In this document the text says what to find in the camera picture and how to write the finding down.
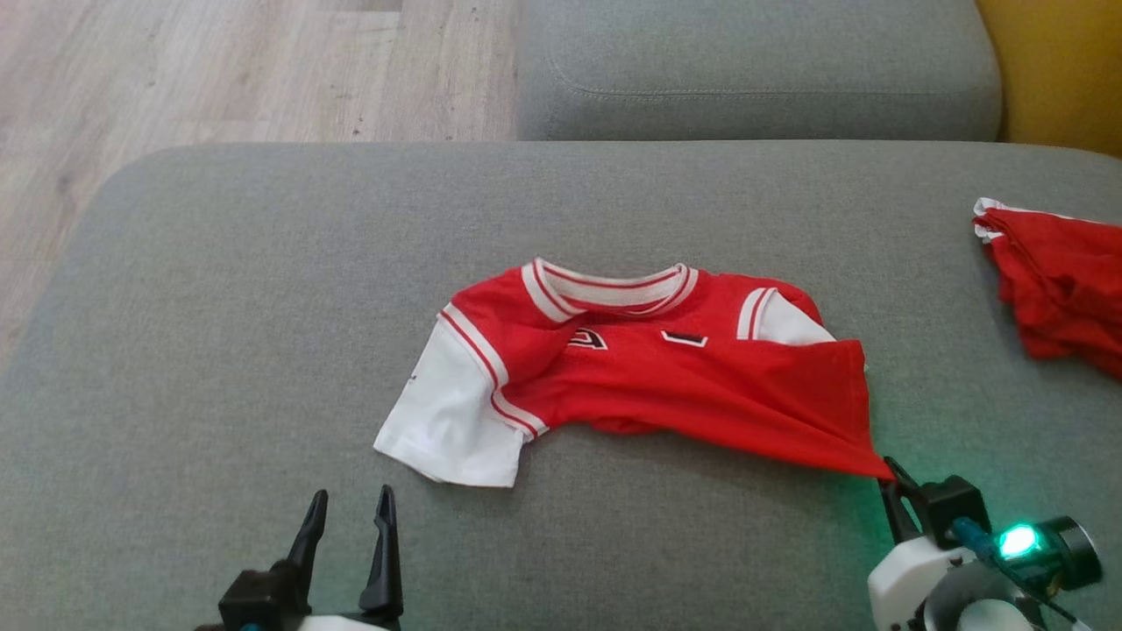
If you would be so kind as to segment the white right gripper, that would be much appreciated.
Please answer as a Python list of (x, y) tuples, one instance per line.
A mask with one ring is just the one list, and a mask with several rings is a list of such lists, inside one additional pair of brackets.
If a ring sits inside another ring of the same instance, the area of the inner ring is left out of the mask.
[(967, 560), (963, 547), (942, 549), (928, 536), (917, 536), (908, 507), (923, 507), (921, 484), (895, 458), (884, 456), (888, 481), (880, 496), (894, 547), (867, 578), (870, 610), (876, 631), (938, 631), (928, 604), (934, 588)]

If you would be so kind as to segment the red shorts with white stripes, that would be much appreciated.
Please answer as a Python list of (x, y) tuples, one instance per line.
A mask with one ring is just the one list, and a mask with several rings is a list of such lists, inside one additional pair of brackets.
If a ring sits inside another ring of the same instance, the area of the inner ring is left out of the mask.
[(1122, 382), (1122, 226), (981, 196), (973, 229), (1026, 354), (1076, 357)]

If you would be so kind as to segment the red jersey with white sleeves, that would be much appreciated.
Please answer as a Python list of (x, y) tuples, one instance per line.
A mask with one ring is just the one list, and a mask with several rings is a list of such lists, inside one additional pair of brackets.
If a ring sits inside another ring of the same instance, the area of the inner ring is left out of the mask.
[(589, 426), (890, 479), (866, 369), (861, 342), (780, 280), (534, 259), (441, 308), (373, 447), (434, 482), (509, 488), (522, 447)]

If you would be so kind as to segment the grey sofa chaise cushion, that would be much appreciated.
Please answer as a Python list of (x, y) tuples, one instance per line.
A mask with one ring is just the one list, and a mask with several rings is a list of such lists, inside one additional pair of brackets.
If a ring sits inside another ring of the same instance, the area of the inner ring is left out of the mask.
[(565, 429), (512, 490), (373, 451), (439, 308), (544, 257), (778, 277), (870, 360), (879, 449), (1001, 527), (1079, 520), (1122, 631), (1122, 382), (1027, 358), (978, 196), (1122, 226), (1122, 161), (937, 141), (196, 146), (109, 179), (0, 377), (0, 631), (193, 631), (331, 493), (312, 600), (352, 610), (381, 485), (404, 628), (872, 631), (874, 482)]

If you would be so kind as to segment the grey sofa seat cushion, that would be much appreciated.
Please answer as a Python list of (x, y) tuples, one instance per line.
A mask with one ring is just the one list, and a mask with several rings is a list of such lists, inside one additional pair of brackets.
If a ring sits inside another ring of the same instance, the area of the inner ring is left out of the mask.
[(975, 0), (522, 0), (519, 140), (994, 141)]

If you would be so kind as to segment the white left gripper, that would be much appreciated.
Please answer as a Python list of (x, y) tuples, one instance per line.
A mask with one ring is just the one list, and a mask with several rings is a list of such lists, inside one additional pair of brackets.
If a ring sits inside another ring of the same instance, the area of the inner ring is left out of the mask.
[[(311, 588), (316, 549), (324, 534), (329, 500), (327, 490), (319, 490), (313, 494), (284, 559), (297, 591)], [(389, 485), (381, 485), (373, 524), (377, 530), (373, 566), (367, 586), (359, 595), (359, 611), (364, 620), (335, 614), (310, 615), (301, 619), (294, 631), (401, 631), (401, 623), (396, 622), (404, 614), (401, 547), (395, 494)], [(392, 622), (373, 623), (369, 620)]]

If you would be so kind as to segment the yellow sofa back cushion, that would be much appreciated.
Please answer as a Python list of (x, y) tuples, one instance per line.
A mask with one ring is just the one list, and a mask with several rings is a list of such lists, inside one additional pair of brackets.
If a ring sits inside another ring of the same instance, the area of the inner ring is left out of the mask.
[(997, 55), (1001, 139), (1122, 159), (1122, 0), (976, 0)]

